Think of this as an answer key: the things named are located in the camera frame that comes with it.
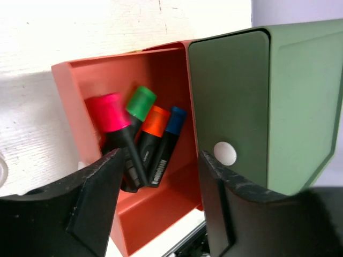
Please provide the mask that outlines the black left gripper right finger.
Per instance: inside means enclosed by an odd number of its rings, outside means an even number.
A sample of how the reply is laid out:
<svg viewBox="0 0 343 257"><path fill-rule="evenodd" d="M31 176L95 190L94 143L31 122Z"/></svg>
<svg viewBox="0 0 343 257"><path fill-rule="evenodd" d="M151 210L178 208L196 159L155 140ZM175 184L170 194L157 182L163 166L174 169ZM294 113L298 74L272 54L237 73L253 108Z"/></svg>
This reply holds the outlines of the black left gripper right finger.
<svg viewBox="0 0 343 257"><path fill-rule="evenodd" d="M342 256L342 188L286 196L202 151L199 182L211 256Z"/></svg>

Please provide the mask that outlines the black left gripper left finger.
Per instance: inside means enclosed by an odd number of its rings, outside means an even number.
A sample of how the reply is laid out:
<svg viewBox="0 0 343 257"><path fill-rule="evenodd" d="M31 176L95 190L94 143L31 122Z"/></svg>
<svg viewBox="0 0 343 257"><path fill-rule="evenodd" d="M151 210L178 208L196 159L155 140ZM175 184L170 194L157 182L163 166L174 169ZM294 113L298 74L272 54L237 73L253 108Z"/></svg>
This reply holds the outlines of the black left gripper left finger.
<svg viewBox="0 0 343 257"><path fill-rule="evenodd" d="M1 198L1 256L105 256L124 170L113 150L22 196Z"/></svg>

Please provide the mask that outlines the salmon drawer tray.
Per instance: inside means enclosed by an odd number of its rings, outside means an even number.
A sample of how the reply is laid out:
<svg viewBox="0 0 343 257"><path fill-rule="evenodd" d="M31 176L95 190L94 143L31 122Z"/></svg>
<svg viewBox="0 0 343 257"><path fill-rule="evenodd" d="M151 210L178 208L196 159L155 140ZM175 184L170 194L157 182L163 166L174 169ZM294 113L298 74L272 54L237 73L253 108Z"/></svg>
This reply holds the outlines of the salmon drawer tray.
<svg viewBox="0 0 343 257"><path fill-rule="evenodd" d="M52 66L80 159L93 163L105 145L94 121L92 98L121 93L128 101L139 86L156 95L138 132L138 150L149 185L121 191L111 238L131 256L194 209L202 208L198 144L189 68L189 41L125 54L65 61Z"/></svg>

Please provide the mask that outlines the small clear tape roll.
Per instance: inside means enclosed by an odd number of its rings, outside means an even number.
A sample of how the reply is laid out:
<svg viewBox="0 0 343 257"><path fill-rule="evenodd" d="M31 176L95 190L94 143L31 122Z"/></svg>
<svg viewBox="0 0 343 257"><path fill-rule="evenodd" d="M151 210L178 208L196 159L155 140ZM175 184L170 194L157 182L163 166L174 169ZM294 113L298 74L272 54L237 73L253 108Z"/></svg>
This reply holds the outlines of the small clear tape roll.
<svg viewBox="0 0 343 257"><path fill-rule="evenodd" d="M9 168L4 157L0 156L0 187L4 185L8 178Z"/></svg>

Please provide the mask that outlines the pink cap black marker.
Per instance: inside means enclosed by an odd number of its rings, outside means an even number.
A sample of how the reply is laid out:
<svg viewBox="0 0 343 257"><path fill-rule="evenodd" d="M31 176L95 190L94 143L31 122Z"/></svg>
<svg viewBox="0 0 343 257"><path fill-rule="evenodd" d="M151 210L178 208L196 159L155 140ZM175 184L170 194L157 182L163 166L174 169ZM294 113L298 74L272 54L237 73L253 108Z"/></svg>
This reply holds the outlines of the pink cap black marker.
<svg viewBox="0 0 343 257"><path fill-rule="evenodd" d="M137 192L147 185L145 169L132 133L132 125L120 93L94 96L86 99L90 117L99 132L105 135L102 153L121 149L124 154L124 174L121 189Z"/></svg>

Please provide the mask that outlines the orange cap black marker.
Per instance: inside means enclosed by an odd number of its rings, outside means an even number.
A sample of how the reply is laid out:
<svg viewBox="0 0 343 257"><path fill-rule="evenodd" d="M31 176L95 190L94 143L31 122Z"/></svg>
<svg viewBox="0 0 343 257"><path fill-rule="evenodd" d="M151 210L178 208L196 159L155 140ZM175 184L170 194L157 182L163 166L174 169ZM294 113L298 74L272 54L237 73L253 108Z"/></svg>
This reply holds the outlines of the orange cap black marker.
<svg viewBox="0 0 343 257"><path fill-rule="evenodd" d="M169 111L156 105L151 107L143 122L137 117L130 115L132 120L132 134L134 138L138 135L138 139L136 140L137 152L141 159L144 175L148 182L150 175L149 167L157 151L169 117Z"/></svg>

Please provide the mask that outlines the green cap black marker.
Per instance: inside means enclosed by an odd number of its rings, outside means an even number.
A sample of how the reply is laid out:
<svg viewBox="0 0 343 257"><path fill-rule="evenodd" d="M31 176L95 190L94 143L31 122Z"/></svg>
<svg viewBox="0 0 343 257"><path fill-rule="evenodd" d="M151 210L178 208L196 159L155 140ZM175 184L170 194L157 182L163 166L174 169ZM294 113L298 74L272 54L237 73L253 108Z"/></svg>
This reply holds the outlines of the green cap black marker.
<svg viewBox="0 0 343 257"><path fill-rule="evenodd" d="M133 139L136 138L155 100L156 95L150 89L139 86L128 101L126 111L131 119L130 133ZM138 147L134 143L125 147L123 151L125 166L121 189L136 193L140 187L147 185L145 168Z"/></svg>

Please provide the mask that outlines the green drawer tray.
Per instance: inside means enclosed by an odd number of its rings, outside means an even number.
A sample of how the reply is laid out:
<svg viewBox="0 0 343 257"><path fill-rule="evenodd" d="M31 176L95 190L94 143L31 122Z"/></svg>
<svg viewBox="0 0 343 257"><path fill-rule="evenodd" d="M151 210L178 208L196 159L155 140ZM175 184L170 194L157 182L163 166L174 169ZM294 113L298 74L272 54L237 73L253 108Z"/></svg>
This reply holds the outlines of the green drawer tray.
<svg viewBox="0 0 343 257"><path fill-rule="evenodd" d="M189 46L198 147L267 185L270 40L252 30Z"/></svg>

